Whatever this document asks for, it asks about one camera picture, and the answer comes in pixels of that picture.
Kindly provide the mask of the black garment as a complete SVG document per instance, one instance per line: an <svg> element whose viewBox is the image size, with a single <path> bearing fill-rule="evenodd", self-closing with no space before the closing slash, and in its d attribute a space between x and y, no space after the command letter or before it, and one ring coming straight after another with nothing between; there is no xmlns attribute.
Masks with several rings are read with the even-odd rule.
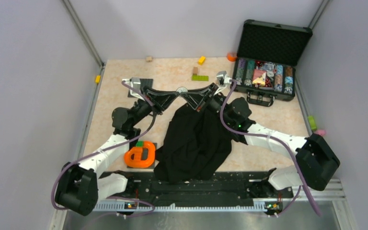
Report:
<svg viewBox="0 0 368 230"><path fill-rule="evenodd" d="M157 180L177 183L208 180L239 141L221 123L217 112L179 107L169 122L163 145L156 150Z"/></svg>

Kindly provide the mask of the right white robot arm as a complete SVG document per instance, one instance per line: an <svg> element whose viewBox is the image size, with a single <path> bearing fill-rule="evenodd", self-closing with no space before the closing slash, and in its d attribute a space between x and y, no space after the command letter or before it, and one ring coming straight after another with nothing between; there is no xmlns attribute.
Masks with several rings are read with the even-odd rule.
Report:
<svg viewBox="0 0 368 230"><path fill-rule="evenodd" d="M275 197L282 189L292 186L325 190L340 166L339 159L325 139L315 133L309 137L288 135L256 123L249 119L251 110L244 98L227 103L227 97L221 91L228 86L228 83L212 83L200 89L180 87L177 91L194 109L208 108L216 113L219 127L236 142L262 147L293 161L292 166L270 172L262 184L265 196Z"/></svg>

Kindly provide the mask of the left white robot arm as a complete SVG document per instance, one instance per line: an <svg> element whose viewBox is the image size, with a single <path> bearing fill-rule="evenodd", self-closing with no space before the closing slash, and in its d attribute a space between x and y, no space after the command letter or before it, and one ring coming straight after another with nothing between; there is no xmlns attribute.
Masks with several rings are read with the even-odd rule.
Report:
<svg viewBox="0 0 368 230"><path fill-rule="evenodd" d="M90 214L99 201L114 194L129 198L134 193L134 185L118 173L103 177L102 174L120 156L129 150L132 142L144 134L134 126L149 114L153 119L146 129L153 127L156 116L166 110L177 98L187 93L185 87L175 91L157 91L148 87L135 88L125 81L122 84L137 97L137 103L130 109L118 107L112 114L115 133L93 153L69 162L63 169L51 191L51 203L57 210L72 210L80 215Z"/></svg>

